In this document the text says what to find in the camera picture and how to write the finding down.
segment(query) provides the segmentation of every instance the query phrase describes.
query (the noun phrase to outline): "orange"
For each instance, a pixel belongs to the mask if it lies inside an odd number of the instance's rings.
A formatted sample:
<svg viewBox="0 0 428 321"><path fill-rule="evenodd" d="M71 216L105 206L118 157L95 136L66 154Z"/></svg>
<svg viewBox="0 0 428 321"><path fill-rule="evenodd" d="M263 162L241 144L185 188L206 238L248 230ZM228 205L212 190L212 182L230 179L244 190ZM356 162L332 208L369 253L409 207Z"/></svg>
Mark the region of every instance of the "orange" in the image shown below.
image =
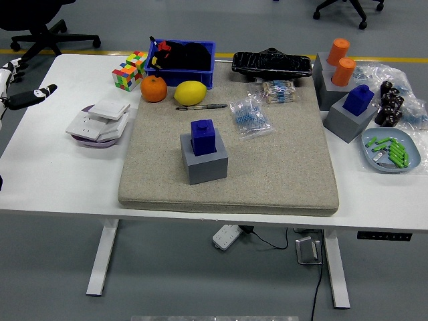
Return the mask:
<svg viewBox="0 0 428 321"><path fill-rule="evenodd" d="M147 76L142 79L141 85L142 97L148 102L160 102L167 97L167 83L156 76Z"/></svg>

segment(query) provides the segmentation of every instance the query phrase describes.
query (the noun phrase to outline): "rubik's cube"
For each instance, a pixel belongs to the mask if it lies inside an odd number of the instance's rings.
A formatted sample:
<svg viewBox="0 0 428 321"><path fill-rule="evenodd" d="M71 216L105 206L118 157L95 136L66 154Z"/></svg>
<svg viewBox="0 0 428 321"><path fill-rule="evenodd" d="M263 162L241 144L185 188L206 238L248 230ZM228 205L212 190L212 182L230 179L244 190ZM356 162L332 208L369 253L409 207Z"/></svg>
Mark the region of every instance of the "rubik's cube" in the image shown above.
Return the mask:
<svg viewBox="0 0 428 321"><path fill-rule="evenodd" d="M142 75L144 73L144 64L147 59L147 53L144 53L142 51L134 51L132 54L129 55L126 59L126 63L128 65L132 65L136 67L138 70L138 73L140 74L140 77L142 78Z"/></svg>
<svg viewBox="0 0 428 321"><path fill-rule="evenodd" d="M130 92L141 82L140 73L136 67L121 63L119 68L112 71L114 84L117 88Z"/></svg>

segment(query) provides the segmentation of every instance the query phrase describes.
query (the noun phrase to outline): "beige mat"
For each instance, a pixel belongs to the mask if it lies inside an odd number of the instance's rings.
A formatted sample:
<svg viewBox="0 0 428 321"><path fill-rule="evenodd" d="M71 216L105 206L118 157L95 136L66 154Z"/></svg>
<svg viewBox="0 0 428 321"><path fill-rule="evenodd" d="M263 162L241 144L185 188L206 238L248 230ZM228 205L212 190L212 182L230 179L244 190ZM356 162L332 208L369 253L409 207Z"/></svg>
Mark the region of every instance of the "beige mat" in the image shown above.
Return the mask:
<svg viewBox="0 0 428 321"><path fill-rule="evenodd" d="M246 97L243 76L216 62L214 88L203 103ZM177 111L175 88L151 104L140 101L118 199L131 209L199 213L332 215L338 208L336 180L312 78L296 84L299 100L264 106L273 134L241 141L229 108ZM212 119L229 155L227 178L189 185L180 134L190 122Z"/></svg>

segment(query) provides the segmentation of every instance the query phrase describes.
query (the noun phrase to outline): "gray box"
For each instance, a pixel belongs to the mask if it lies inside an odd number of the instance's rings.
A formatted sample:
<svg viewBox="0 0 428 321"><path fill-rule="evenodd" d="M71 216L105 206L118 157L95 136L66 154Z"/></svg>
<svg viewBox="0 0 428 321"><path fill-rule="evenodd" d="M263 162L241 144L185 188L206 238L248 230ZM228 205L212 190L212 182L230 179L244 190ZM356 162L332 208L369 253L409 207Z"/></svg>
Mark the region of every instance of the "gray box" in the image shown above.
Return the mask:
<svg viewBox="0 0 428 321"><path fill-rule="evenodd" d="M192 135L180 135L181 155L190 185L224 179L227 176L229 157L218 129L214 128L214 131L217 152L201 156L193 154Z"/></svg>
<svg viewBox="0 0 428 321"><path fill-rule="evenodd" d="M377 108L368 105L360 116L355 116L343 108L347 97L348 95L333 104L324 120L324 127L349 144L366 129L373 116L377 113Z"/></svg>
<svg viewBox="0 0 428 321"><path fill-rule="evenodd" d="M332 66L327 62L329 52L318 52L312 68L312 79L314 80L315 91L318 91L322 83L322 72L335 72L336 66Z"/></svg>
<svg viewBox="0 0 428 321"><path fill-rule="evenodd" d="M356 84L354 78L351 77L347 86L339 87L332 83L334 71L322 71L321 73L321 86L319 90L315 91L316 99L318 100L320 110L329 111L331 106L339 101L339 99L342 99L345 95L349 94L349 92L356 87Z"/></svg>

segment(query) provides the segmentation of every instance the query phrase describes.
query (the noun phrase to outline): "office chair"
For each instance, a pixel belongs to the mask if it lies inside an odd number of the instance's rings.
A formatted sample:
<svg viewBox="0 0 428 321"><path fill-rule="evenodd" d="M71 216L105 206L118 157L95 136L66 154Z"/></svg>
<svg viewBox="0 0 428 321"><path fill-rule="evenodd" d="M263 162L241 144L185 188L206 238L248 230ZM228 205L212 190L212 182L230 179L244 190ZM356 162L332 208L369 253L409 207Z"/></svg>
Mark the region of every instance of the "office chair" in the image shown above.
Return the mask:
<svg viewBox="0 0 428 321"><path fill-rule="evenodd" d="M56 16L62 5L76 2L76 0L8 0L2 1L0 28L6 31L29 30L31 35L17 35L12 37L11 49L21 49L18 41L34 42L28 51L22 56L23 59L31 59L41 50L50 47L58 56L61 54L57 46L59 42L92 40L95 48L101 46L97 35L60 35L67 31L66 22L60 20L52 28L47 24Z"/></svg>
<svg viewBox="0 0 428 321"><path fill-rule="evenodd" d="M335 2L337 2L338 0L326 0L323 3L321 3L319 6L317 6L315 12L314 12L314 19L318 20L321 17L321 13L320 10L322 8L325 8ZM377 11L382 11L383 10L383 1L384 0L373 0L373 1L377 1L379 2L379 4L376 7ZM366 13L364 12L364 10L362 10L361 4L359 0L349 0L349 2L351 3L351 5L354 6L356 12L358 12L358 14L360 15L362 21L360 22L359 28L361 30L364 30L367 28L367 16Z"/></svg>

